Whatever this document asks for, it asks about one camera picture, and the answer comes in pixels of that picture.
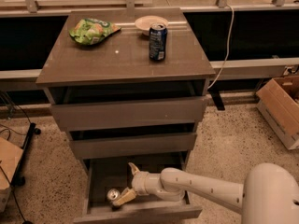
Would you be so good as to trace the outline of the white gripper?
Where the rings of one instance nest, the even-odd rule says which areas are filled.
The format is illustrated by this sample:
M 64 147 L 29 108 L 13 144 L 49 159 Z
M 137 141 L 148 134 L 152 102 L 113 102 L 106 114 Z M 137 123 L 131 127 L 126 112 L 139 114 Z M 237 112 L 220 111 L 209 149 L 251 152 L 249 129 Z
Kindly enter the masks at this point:
M 115 207 L 120 207 L 125 203 L 129 203 L 136 197 L 136 194 L 138 196 L 148 195 L 145 183 L 149 172 L 140 172 L 138 167 L 132 162 L 129 162 L 128 165 L 130 166 L 131 173 L 133 175 L 132 189 L 126 188 L 123 190 L 123 192 L 121 192 L 120 198 L 112 202 L 112 205 Z

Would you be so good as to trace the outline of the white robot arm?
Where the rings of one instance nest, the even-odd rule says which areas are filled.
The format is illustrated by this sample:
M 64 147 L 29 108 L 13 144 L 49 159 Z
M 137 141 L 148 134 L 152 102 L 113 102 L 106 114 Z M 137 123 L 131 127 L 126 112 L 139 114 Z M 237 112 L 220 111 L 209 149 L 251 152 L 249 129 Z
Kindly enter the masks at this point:
M 133 163 L 129 166 L 132 184 L 112 202 L 116 207 L 148 195 L 177 202 L 188 191 L 237 212 L 241 224 L 299 224 L 299 185 L 287 170 L 273 163 L 252 168 L 242 184 L 176 168 L 150 173 Z

